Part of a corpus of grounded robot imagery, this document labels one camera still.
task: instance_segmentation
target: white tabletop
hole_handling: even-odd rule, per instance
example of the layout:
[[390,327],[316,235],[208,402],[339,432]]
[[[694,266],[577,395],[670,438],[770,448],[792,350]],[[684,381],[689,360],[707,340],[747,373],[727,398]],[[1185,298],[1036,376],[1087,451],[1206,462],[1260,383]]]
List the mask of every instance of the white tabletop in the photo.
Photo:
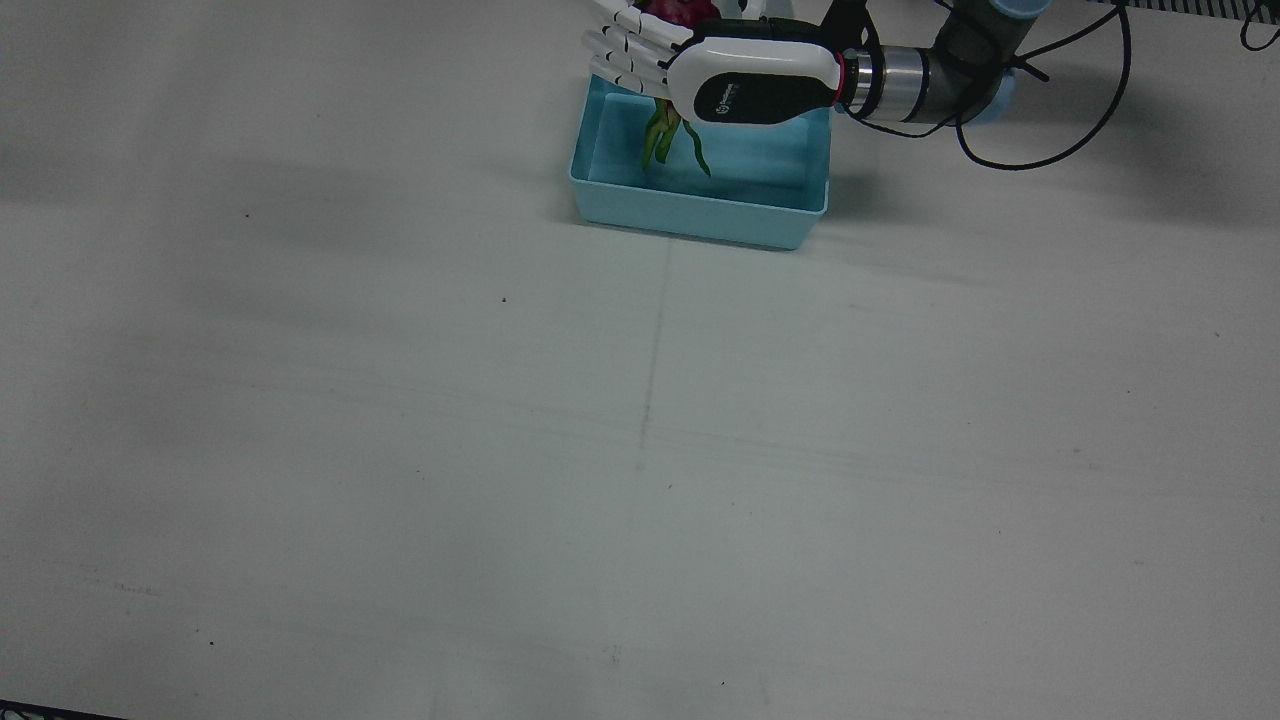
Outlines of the white tabletop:
[[785,254],[579,218],[581,3],[0,4],[0,697],[1275,717],[1280,50],[1133,20]]

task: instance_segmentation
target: robotic hand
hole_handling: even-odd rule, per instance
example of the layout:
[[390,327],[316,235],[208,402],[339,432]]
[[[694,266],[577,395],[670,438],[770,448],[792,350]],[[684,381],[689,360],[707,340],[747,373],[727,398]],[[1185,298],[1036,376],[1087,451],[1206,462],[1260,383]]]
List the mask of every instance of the robotic hand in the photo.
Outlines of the robotic hand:
[[762,18],[692,29],[643,14],[635,0],[591,1],[604,23],[582,36],[593,73],[668,99],[692,122],[731,124],[777,124],[828,106],[858,119],[968,122],[996,97],[1006,64],[1052,3],[956,0],[933,47],[920,49],[882,46],[867,0],[833,0],[820,26]]

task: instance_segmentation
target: black wire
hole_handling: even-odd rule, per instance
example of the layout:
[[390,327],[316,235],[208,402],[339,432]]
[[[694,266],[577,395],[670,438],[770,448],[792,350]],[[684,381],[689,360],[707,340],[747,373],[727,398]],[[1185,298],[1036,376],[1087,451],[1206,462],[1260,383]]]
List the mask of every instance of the black wire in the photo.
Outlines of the black wire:
[[1261,22],[1261,20],[1262,20],[1262,0],[1254,0],[1253,9],[1249,10],[1244,15],[1244,24],[1240,26],[1240,45],[1243,45],[1244,49],[1248,50],[1248,51],[1251,51],[1251,53],[1261,53],[1261,51],[1266,50],[1267,47],[1271,47],[1272,45],[1275,45],[1276,40],[1280,40],[1280,29],[1277,29],[1275,32],[1275,35],[1271,36],[1271,40],[1266,41],[1266,44],[1263,44],[1263,45],[1251,45],[1249,44],[1249,26],[1252,26],[1256,22]]
[[[947,4],[946,0],[933,0],[933,3],[936,5],[941,5],[942,8],[945,8],[947,12],[950,12],[952,14],[955,13],[955,8],[952,8],[950,4]],[[969,23],[970,28],[975,29],[982,37],[984,37],[987,40],[987,42],[992,47],[992,51],[996,54],[996,58],[992,61],[988,61],[988,63],[984,63],[984,64],[979,64],[979,65],[974,65],[973,73],[972,73],[973,79],[969,83],[969,86],[965,88],[965,91],[961,92],[960,99],[956,102],[956,106],[959,109],[954,114],[951,114],[950,117],[945,118],[942,122],[940,122],[938,124],[933,126],[932,128],[929,128],[925,132],[922,132],[922,133],[908,133],[908,132],[902,132],[902,131],[897,131],[897,129],[892,129],[892,128],[887,128],[884,126],[879,126],[879,124],[872,123],[872,122],[869,122],[869,120],[867,120],[864,118],[859,118],[858,115],[855,115],[849,109],[847,105],[844,106],[844,110],[845,110],[845,113],[849,117],[854,118],[855,120],[858,120],[859,123],[861,123],[863,126],[865,126],[865,127],[868,127],[870,129],[874,129],[877,132],[883,132],[886,135],[892,135],[895,137],[905,137],[905,138],[910,138],[910,140],[920,140],[920,138],[924,138],[924,137],[929,137],[931,135],[938,132],[943,127],[947,127],[947,126],[950,126],[950,124],[954,123],[955,128],[956,128],[956,140],[959,141],[960,150],[965,154],[965,158],[968,158],[970,161],[978,164],[978,165],[982,165],[984,168],[991,168],[991,169],[995,169],[995,170],[1009,170],[1009,172],[1033,170],[1033,169],[1038,169],[1038,168],[1044,168],[1047,165],[1052,165],[1055,163],[1060,163],[1060,161],[1070,158],[1071,155],[1075,155],[1085,145],[1088,145],[1089,142],[1092,142],[1093,138],[1097,137],[1098,133],[1102,132],[1102,129],[1107,126],[1107,123],[1111,122],[1111,118],[1115,115],[1116,109],[1120,108],[1120,102],[1124,99],[1125,90],[1129,86],[1129,76],[1130,76],[1130,72],[1133,69],[1133,36],[1132,36],[1130,27],[1129,27],[1129,14],[1126,12],[1126,5],[1128,5],[1128,3],[1120,3],[1120,4],[1117,4],[1115,6],[1115,9],[1112,9],[1110,13],[1107,13],[1102,18],[1098,18],[1097,20],[1094,20],[1093,23],[1091,23],[1088,27],[1085,27],[1085,28],[1083,28],[1083,29],[1080,29],[1078,32],[1074,32],[1074,33],[1071,33],[1071,35],[1069,35],[1069,36],[1066,36],[1066,37],[1064,37],[1061,40],[1057,40],[1057,41],[1050,42],[1048,45],[1037,47],[1036,50],[1032,50],[1030,53],[1024,53],[1024,54],[1020,54],[1020,55],[1014,55],[1012,58],[1009,59],[1007,63],[1001,63],[1000,61],[1000,58],[998,58],[1000,45],[995,40],[995,37],[992,37],[991,33],[984,27],[979,26],[973,18],[969,18],[968,15],[964,15],[964,14],[955,15],[955,17],[959,17],[963,22]],[[1079,40],[1084,38],[1085,36],[1092,35],[1093,32],[1098,31],[1100,28],[1102,28],[1103,26],[1106,26],[1108,22],[1111,22],[1114,18],[1120,18],[1120,38],[1121,38],[1123,51],[1124,51],[1124,63],[1123,63],[1121,69],[1120,69],[1120,81],[1116,85],[1116,91],[1115,91],[1115,95],[1111,99],[1111,104],[1107,106],[1106,111],[1102,114],[1102,117],[1098,119],[1098,122],[1093,126],[1093,128],[1089,129],[1088,133],[1085,133],[1084,137],[1082,137],[1079,141],[1076,141],[1074,145],[1071,145],[1066,150],[1064,150],[1064,151],[1061,151],[1061,152],[1059,152],[1059,154],[1056,154],[1053,156],[1046,158],[1043,160],[1037,160],[1034,163],[1020,163],[1020,164],[997,163],[995,160],[987,160],[986,158],[982,158],[977,152],[974,152],[973,147],[970,147],[970,145],[969,145],[969,140],[965,137],[965,133],[964,133],[964,126],[965,126],[965,122],[966,122],[964,119],[964,115],[968,114],[969,110],[972,110],[974,108],[974,105],[977,104],[977,101],[980,99],[980,95],[984,94],[986,88],[989,87],[989,85],[992,82],[996,82],[996,79],[1000,77],[1000,74],[1002,74],[1004,72],[1006,72],[1009,69],[1020,69],[1020,70],[1030,74],[1032,77],[1039,79],[1041,82],[1048,82],[1048,79],[1050,79],[1046,73],[1043,73],[1042,70],[1039,70],[1038,68],[1036,68],[1034,65],[1030,65],[1028,63],[1028,60],[1030,60],[1032,58],[1037,58],[1039,55],[1044,55],[1047,53],[1052,53],[1053,50],[1059,50],[1059,49],[1065,47],[1065,46],[1068,46],[1068,45],[1070,45],[1073,42],[1076,42]],[[878,44],[879,38],[876,35],[874,23],[870,20],[869,17],[868,17],[867,24],[868,24],[868,35],[872,38],[872,42]]]
[[[982,158],[973,151],[973,149],[969,146],[969,140],[964,135],[964,123],[960,122],[956,123],[956,140],[960,141],[960,150],[964,151],[965,158],[969,158],[970,160],[982,165],[983,168],[991,168],[995,170],[1010,170],[1010,172],[1034,170],[1066,160],[1071,155],[1079,152],[1085,145],[1092,142],[1093,138],[1097,137],[1100,132],[1102,132],[1102,128],[1107,127],[1107,123],[1111,122],[1111,118],[1116,114],[1116,110],[1120,108],[1120,101],[1124,100],[1124,92],[1129,87],[1129,73],[1133,69],[1133,33],[1132,28],[1129,27],[1129,13],[1125,12],[1124,5],[1116,5],[1115,12],[1110,13],[1105,18],[1105,20],[1110,20],[1112,17],[1120,18],[1120,40],[1124,47],[1124,64],[1120,67],[1120,82],[1116,83],[1116,91],[1115,95],[1111,96],[1111,104],[1107,105],[1106,111],[1102,113],[1102,117],[1098,118],[1098,122],[1093,126],[1092,129],[1089,129],[1088,133],[1085,133],[1084,137],[1082,137],[1075,142],[1075,145],[1068,147],[1066,150],[1059,152],[1057,155],[1046,158],[1043,160],[1037,160],[1034,163],[1020,163],[1020,164],[996,163],[993,160],[987,160],[986,158]],[[1106,24],[1106,22],[1094,23],[1093,26],[1089,26],[1088,32],[1078,35],[1079,37],[1084,37],[1085,35],[1098,29],[1103,24]]]

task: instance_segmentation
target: light blue plastic bin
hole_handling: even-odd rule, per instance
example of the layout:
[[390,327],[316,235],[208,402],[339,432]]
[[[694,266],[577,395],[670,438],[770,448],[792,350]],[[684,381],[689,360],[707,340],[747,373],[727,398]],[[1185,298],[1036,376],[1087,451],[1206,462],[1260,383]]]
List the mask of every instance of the light blue plastic bin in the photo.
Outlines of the light blue plastic bin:
[[652,97],[591,77],[570,178],[594,223],[795,250],[827,211],[831,110],[772,128],[698,126],[707,177],[684,131],[667,164],[640,167]]

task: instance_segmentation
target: fake fruit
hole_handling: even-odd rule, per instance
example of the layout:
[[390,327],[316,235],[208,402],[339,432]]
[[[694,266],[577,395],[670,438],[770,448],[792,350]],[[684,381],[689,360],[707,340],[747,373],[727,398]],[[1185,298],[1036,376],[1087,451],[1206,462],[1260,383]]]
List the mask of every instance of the fake fruit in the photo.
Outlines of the fake fruit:
[[[636,3],[636,8],[668,23],[689,28],[703,20],[714,20],[721,17],[719,9],[712,0],[646,0]],[[694,158],[698,160],[698,167],[710,176],[710,165],[703,156],[703,138],[699,137],[694,126],[680,117],[669,100],[657,99],[654,105],[653,115],[645,126],[644,155],[640,158],[640,167],[649,169],[650,159],[666,164],[671,155],[671,143],[676,141],[676,135],[684,128],[694,141]]]

